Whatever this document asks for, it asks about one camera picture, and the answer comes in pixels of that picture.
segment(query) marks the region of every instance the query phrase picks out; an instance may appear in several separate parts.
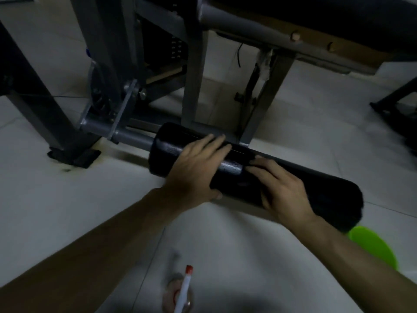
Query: white tube with red tip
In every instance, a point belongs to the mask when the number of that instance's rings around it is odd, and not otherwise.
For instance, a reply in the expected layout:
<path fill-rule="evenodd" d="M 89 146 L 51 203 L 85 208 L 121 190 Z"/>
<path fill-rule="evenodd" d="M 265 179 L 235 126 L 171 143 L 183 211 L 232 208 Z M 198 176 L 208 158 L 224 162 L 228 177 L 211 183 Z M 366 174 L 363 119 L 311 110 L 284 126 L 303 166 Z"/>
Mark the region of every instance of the white tube with red tip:
<path fill-rule="evenodd" d="M 180 295 L 178 296 L 174 313 L 181 313 L 184 309 L 184 305 L 187 302 L 188 288 L 190 287 L 190 280 L 192 274 L 193 266 L 187 265 L 187 268 L 185 269 L 185 277 L 181 285 Z"/>

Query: lime green plastic container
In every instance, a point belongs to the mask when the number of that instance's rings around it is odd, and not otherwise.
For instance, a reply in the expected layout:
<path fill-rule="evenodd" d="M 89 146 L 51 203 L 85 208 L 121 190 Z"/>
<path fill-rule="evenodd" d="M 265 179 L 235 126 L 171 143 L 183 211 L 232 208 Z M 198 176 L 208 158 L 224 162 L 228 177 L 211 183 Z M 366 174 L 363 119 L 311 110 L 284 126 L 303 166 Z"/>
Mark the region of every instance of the lime green plastic container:
<path fill-rule="evenodd" d="M 367 252 L 383 260 L 395 270 L 398 270 L 397 258 L 392 249 L 377 233 L 364 226 L 355 226 L 347 233 L 347 236 Z"/>

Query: hand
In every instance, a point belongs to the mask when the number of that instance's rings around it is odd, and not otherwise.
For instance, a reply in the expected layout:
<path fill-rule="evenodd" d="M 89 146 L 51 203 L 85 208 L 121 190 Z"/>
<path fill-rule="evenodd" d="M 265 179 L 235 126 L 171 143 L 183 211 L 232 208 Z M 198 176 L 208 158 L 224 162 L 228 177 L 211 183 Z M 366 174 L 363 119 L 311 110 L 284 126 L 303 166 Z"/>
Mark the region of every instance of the hand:
<path fill-rule="evenodd" d="M 232 146 L 218 149 L 226 137 L 210 142 L 213 138 L 209 134 L 185 146 L 166 178 L 163 189 L 179 199 L 185 210 L 222 197 L 219 190 L 210 189 L 210 182 Z"/>
<path fill-rule="evenodd" d="M 261 192 L 262 203 L 290 231 L 317 216 L 311 209 L 303 181 L 282 168 L 272 159 L 259 155 L 249 162 L 246 170 L 256 176 L 268 189 Z"/>

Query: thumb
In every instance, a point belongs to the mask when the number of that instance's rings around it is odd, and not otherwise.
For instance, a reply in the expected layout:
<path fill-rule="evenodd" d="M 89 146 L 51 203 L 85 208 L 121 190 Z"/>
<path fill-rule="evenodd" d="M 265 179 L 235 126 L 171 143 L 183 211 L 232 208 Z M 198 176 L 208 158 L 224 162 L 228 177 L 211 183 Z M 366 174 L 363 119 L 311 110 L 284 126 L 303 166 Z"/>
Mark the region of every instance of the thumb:
<path fill-rule="evenodd" d="M 219 190 L 213 189 L 210 190 L 209 197 L 210 200 L 220 200 L 223 197 L 223 194 Z"/>

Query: person's left hand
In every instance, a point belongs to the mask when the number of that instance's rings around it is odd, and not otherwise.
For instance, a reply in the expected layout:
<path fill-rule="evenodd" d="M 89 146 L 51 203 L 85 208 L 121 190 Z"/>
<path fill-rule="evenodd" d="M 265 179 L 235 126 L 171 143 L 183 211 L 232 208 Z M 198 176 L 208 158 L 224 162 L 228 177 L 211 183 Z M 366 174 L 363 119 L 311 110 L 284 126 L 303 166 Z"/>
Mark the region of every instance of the person's left hand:
<path fill-rule="evenodd" d="M 210 189 L 210 182 L 232 146 L 218 149 L 226 137 L 222 135 L 210 142 L 213 138 L 209 134 L 185 146 L 162 187 L 178 198 L 185 210 L 222 197 L 219 190 Z"/>

